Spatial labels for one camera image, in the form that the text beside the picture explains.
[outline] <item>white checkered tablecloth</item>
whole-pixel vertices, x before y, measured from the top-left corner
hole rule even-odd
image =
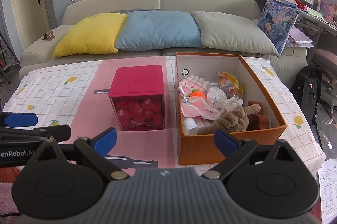
[[[176,58],[166,56],[166,72],[170,97],[172,133],[176,167],[177,119],[176,119]],[[280,138],[286,139],[314,175],[325,160],[325,154],[314,139],[309,124],[291,92],[277,77],[269,61],[244,57],[252,70],[269,91],[275,104],[283,114],[287,128]],[[41,68],[23,77],[18,89],[5,104],[4,111],[13,113],[35,113],[35,127],[56,124],[71,125],[80,102],[102,61]],[[193,166],[198,174],[212,168],[214,164]]]
[[[299,105],[294,99],[292,93],[277,77],[276,72],[272,68],[270,62],[265,59],[243,57],[248,65],[252,68],[258,76],[262,84],[266,87],[279,111],[281,112],[287,124],[287,128],[280,136],[285,139],[293,147],[299,155],[304,164],[308,167],[314,175],[318,172],[325,160],[325,154],[311,132],[310,126],[306,121]],[[175,161],[176,167],[178,165],[177,157],[177,134],[176,134],[176,57],[166,56],[166,69],[168,89],[170,92],[171,102],[171,118],[173,127],[173,141],[175,147]],[[194,166],[199,174],[205,172],[213,165],[199,165]]]

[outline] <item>pink stripe on tablecloth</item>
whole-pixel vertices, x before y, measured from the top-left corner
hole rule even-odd
[[[108,95],[106,93],[94,94],[94,91],[109,89],[114,74],[119,67],[158,64],[163,67],[165,129],[122,132]],[[72,134],[68,143],[76,140],[77,136],[92,138],[108,127],[115,127],[117,130],[117,144],[109,155],[127,156],[135,160],[156,160],[159,168],[175,167],[170,99],[166,74],[166,59],[163,56],[102,61],[71,123]]]

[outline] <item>red lid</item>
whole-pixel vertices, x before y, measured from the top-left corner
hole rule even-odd
[[[164,94],[161,65],[121,67],[116,70],[110,98]]]

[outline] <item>sofa backrest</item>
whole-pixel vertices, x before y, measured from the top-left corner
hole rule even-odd
[[[104,12],[124,9],[158,8],[167,11],[209,11],[233,14],[247,19],[260,18],[255,0],[84,0],[69,5],[62,24],[76,24],[80,20]]]
[[[75,25],[86,17],[124,9],[160,8],[160,0],[84,0],[69,5],[62,24]]]
[[[259,19],[261,12],[255,0],[160,0],[160,9],[167,11],[222,12]]]

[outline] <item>patterned gray pillow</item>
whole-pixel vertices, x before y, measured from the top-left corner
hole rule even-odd
[[[125,9],[125,10],[116,10],[112,13],[120,13],[120,14],[130,15],[130,13],[133,12],[133,11],[157,11],[157,10],[160,10],[160,9],[157,9],[157,8]]]

